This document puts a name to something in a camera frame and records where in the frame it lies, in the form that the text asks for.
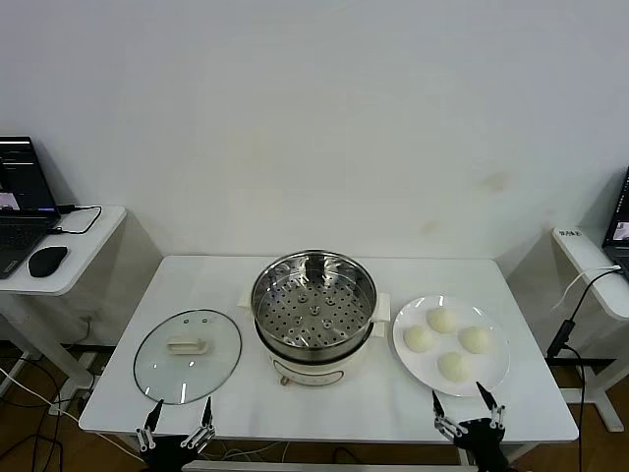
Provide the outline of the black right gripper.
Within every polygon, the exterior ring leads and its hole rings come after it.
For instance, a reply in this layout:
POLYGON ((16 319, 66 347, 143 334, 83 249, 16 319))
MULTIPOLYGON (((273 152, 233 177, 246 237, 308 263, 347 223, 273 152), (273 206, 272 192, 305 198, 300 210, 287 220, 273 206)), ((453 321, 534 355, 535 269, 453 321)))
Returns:
POLYGON ((471 452, 479 471, 506 472, 509 463, 500 444, 505 435, 505 406, 498 404, 492 393, 480 382, 476 386, 489 410, 489 418, 456 423, 445 415, 435 391, 431 392, 434 427, 449 441, 471 452))

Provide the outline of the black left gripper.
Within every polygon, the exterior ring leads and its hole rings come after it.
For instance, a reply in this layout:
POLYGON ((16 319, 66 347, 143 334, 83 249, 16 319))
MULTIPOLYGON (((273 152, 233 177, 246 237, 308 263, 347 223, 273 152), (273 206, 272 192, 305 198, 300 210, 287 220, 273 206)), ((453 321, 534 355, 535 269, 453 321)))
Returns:
POLYGON ((160 399, 146 416, 143 427, 136 429, 137 440, 148 471, 180 472, 186 464, 197 459, 197 450, 203 450, 215 438, 211 397, 207 398, 199 427, 187 437, 153 437, 163 403, 160 399))

